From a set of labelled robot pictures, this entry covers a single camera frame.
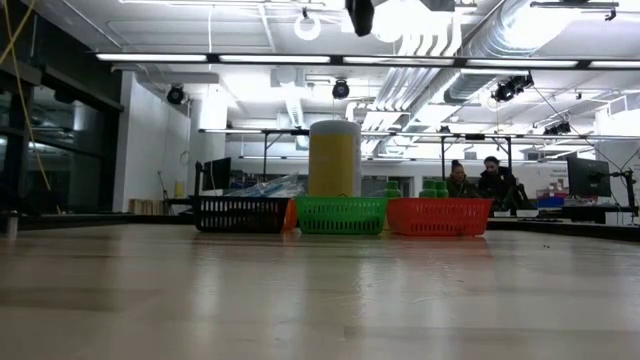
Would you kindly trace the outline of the person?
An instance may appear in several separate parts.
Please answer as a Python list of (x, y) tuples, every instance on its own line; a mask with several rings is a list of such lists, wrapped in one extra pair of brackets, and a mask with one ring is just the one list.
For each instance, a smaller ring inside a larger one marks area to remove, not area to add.
[(464, 166), (458, 161), (451, 162), (451, 172), (446, 179), (446, 187), (450, 198), (479, 198), (477, 187), (467, 179)]
[(494, 201), (495, 211), (516, 212), (517, 210), (533, 210), (525, 187), (512, 174), (508, 167), (489, 156), (484, 159), (485, 170), (480, 174), (478, 191), (483, 198)]

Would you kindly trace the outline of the white yellow wipes canister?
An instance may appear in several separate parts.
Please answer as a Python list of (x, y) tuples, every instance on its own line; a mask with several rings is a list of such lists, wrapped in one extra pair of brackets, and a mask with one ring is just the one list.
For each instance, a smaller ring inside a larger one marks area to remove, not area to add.
[(308, 193), (320, 197), (361, 196), (361, 127), (324, 120), (309, 130)]

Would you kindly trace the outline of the orange plastic basket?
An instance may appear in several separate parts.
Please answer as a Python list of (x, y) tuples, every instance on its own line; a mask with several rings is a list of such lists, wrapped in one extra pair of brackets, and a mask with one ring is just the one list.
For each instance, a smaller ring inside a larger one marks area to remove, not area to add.
[(298, 225), (298, 214), (297, 214), (297, 206), (296, 199), (290, 198), (287, 203), (287, 209), (284, 217), (284, 223), (282, 227), (282, 231), (291, 231), (295, 229)]

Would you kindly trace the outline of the red plastic basket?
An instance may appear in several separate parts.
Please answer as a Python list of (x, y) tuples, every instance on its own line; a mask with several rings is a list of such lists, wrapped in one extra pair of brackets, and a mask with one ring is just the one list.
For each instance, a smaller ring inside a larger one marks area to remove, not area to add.
[(493, 201), (482, 198), (396, 198), (387, 205), (392, 232), (405, 236), (480, 236)]

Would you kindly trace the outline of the black ceiling spotlight cluster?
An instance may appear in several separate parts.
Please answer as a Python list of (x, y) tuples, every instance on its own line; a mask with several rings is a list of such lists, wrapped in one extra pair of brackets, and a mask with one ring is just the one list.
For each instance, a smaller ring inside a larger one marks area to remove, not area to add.
[(531, 74), (513, 76), (506, 82), (499, 82), (497, 88), (492, 92), (491, 98), (498, 103), (509, 102), (533, 86), (534, 80)]

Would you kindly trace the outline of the silver ventilation duct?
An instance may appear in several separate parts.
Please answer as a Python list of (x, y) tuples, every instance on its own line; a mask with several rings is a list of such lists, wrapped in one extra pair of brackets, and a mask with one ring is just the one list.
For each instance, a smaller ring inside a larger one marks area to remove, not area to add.
[(506, 0), (462, 48), (463, 57), (530, 57), (556, 38), (581, 13), (567, 7), (532, 7), (532, 2), (562, 0)]

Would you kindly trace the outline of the long ceiling light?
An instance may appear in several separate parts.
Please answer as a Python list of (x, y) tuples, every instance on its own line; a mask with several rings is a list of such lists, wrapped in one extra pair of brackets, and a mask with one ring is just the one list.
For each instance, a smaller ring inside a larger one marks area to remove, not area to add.
[(345, 56), (344, 64), (365, 65), (365, 66), (392, 66), (392, 67), (441, 67), (454, 64), (454, 59), (432, 58), (432, 57), (365, 57), (365, 56)]
[(314, 55), (220, 55), (221, 63), (293, 63), (293, 64), (328, 64), (329, 56)]
[(206, 62), (202, 54), (144, 54), (144, 53), (100, 53), (101, 61), (112, 62)]
[(571, 68), (578, 64), (573, 60), (531, 60), (531, 59), (471, 59), (470, 67), (482, 68)]
[(589, 64), (590, 69), (601, 71), (640, 70), (640, 60), (599, 60)]

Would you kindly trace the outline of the black plastic basket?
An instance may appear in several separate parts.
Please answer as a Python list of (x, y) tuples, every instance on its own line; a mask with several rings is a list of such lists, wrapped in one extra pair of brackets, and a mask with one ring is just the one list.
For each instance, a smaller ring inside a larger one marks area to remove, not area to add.
[(194, 224), (210, 233), (279, 233), (288, 203), (288, 198), (198, 196)]

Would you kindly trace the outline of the black computer monitor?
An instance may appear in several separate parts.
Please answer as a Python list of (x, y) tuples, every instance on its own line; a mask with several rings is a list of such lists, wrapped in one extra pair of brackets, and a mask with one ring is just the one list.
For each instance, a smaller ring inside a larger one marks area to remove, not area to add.
[(224, 190), (229, 187), (231, 158), (221, 158), (202, 164), (202, 184), (204, 191)]
[(573, 196), (610, 197), (609, 163), (581, 158), (568, 158), (569, 193)]

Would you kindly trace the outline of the wooden crate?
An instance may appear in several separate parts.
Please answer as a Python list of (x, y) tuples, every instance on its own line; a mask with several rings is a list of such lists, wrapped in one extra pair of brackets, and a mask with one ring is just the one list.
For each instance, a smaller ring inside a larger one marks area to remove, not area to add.
[(166, 207), (163, 200), (132, 198), (128, 201), (128, 212), (134, 215), (164, 216)]

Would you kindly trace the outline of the black metal rig frame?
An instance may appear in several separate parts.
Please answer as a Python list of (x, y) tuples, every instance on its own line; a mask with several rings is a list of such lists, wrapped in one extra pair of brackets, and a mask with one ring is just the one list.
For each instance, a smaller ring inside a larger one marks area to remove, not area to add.
[(482, 134), (482, 133), (438, 133), (440, 138), (440, 160), (441, 160), (441, 175), (445, 178), (445, 159), (447, 148), (445, 143), (448, 139), (452, 140), (452, 144), (457, 143), (459, 140), (471, 141), (471, 142), (485, 142), (492, 141), (496, 146), (501, 149), (507, 155), (507, 167), (510, 174), (513, 173), (513, 151), (512, 143), (516, 135), (500, 135), (500, 134)]
[(247, 175), (266, 182), (276, 175), (308, 174), (308, 154), (284, 148), (285, 140), (308, 136), (307, 129), (200, 129), (199, 133), (223, 134), (225, 141), (231, 141), (226, 148), (227, 155), (233, 158), (232, 170), (242, 172), (242, 182), (247, 180)]

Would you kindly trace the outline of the green plastic basket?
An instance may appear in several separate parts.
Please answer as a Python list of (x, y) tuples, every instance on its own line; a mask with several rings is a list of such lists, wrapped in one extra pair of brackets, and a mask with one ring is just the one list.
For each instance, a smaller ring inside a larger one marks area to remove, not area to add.
[(296, 197), (304, 234), (378, 235), (383, 231), (387, 198)]

